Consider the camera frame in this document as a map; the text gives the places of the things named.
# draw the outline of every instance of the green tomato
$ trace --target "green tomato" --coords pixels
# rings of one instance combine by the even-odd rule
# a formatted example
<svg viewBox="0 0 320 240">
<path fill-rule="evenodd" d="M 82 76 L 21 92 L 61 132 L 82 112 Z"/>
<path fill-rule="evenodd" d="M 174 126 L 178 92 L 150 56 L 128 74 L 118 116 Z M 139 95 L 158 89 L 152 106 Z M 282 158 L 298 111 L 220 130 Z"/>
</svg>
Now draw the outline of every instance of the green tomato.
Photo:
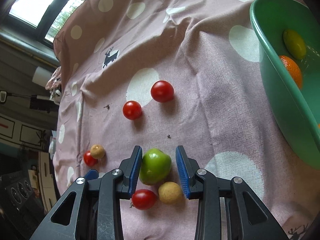
<svg viewBox="0 0 320 240">
<path fill-rule="evenodd" d="M 296 59 L 303 59 L 307 53 L 306 45 L 304 40 L 294 30 L 285 30 L 283 32 L 284 44 L 287 47 L 290 54 Z"/>
<path fill-rule="evenodd" d="M 165 179 L 171 170 L 171 158 L 159 149 L 149 149 L 142 158 L 139 178 L 145 185 Z"/>
</svg>

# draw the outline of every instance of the beige ball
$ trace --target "beige ball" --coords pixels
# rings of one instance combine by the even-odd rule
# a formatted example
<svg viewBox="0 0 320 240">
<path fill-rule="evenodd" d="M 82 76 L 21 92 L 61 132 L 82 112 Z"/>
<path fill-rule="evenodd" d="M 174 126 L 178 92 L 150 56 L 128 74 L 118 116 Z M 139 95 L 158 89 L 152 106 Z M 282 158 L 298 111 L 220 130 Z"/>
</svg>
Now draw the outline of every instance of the beige ball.
<svg viewBox="0 0 320 240">
<path fill-rule="evenodd" d="M 159 187 L 159 199 L 164 204 L 175 204 L 182 199 L 181 187 L 172 181 L 168 181 Z"/>
<path fill-rule="evenodd" d="M 91 153 L 92 158 L 102 159 L 104 157 L 104 155 L 106 154 L 106 151 L 102 145 L 95 144 L 95 145 L 92 145 L 92 147 L 90 149 L 90 153 Z"/>
</svg>

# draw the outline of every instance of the orange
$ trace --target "orange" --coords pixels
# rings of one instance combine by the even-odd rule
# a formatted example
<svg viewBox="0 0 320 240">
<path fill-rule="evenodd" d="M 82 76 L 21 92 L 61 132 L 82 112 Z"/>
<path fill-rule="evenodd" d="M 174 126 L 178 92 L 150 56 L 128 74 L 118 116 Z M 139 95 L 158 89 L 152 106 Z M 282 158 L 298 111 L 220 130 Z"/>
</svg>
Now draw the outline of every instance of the orange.
<svg viewBox="0 0 320 240">
<path fill-rule="evenodd" d="M 290 76 L 293 78 L 295 83 L 297 84 L 298 88 L 302 88 L 302 73 L 297 65 L 292 59 L 290 59 L 287 56 L 279 56 L 281 59 L 282 63 L 284 64 L 285 68 L 287 71 L 289 71 Z"/>
</svg>

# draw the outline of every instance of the crumpled cloth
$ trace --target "crumpled cloth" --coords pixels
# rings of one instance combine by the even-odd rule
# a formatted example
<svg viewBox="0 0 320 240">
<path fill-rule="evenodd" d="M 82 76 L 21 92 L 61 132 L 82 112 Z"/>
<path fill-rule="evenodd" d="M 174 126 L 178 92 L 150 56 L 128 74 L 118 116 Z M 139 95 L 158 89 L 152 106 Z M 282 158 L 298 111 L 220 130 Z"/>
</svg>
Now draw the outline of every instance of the crumpled cloth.
<svg viewBox="0 0 320 240">
<path fill-rule="evenodd" d="M 58 67 L 45 85 L 46 90 L 53 90 L 61 85 L 61 67 Z"/>
</svg>

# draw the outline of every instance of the red cherry tomato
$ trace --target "red cherry tomato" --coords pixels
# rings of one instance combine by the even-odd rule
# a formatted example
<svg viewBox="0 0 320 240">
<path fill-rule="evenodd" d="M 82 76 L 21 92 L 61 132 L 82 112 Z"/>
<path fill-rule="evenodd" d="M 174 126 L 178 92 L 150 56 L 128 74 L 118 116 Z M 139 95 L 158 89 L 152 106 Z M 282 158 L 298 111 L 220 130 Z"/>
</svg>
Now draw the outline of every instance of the red cherry tomato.
<svg viewBox="0 0 320 240">
<path fill-rule="evenodd" d="M 124 104 L 122 112 L 126 118 L 135 120 L 141 116 L 142 108 L 138 102 L 128 101 Z"/>
<path fill-rule="evenodd" d="M 84 163 L 87 164 L 89 167 L 94 166 L 94 165 L 98 162 L 97 159 L 94 159 L 94 158 L 91 156 L 90 151 L 86 151 L 86 152 L 84 153 L 83 160 L 84 160 Z"/>
<path fill-rule="evenodd" d="M 138 189 L 131 198 L 133 206 L 139 210 L 151 208 L 157 200 L 156 194 L 148 189 Z"/>
<path fill-rule="evenodd" d="M 174 89 L 167 81 L 157 81 L 151 88 L 152 98 L 160 103 L 168 102 L 173 99 Z"/>
</svg>

